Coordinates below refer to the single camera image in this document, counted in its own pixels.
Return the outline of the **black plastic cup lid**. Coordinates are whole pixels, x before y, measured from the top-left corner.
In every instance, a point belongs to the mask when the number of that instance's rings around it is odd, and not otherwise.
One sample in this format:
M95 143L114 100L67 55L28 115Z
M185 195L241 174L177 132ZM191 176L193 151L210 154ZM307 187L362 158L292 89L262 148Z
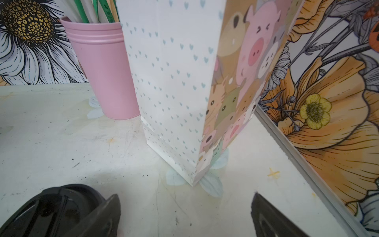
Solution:
M2 225L1 236L62 237L104 201L99 192L83 184L45 189Z

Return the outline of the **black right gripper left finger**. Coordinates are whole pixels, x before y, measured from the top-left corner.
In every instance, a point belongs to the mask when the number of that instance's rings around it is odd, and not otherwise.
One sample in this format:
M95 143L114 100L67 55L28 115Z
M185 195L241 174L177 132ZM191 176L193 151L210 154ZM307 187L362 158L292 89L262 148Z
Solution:
M120 216L119 196L113 194L64 237L116 237Z

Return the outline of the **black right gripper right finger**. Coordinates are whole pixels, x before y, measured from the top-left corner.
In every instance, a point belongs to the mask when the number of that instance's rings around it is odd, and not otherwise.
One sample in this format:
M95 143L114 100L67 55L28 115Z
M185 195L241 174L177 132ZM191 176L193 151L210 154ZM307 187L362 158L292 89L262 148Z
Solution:
M251 217L257 237L309 236L258 192L252 200Z

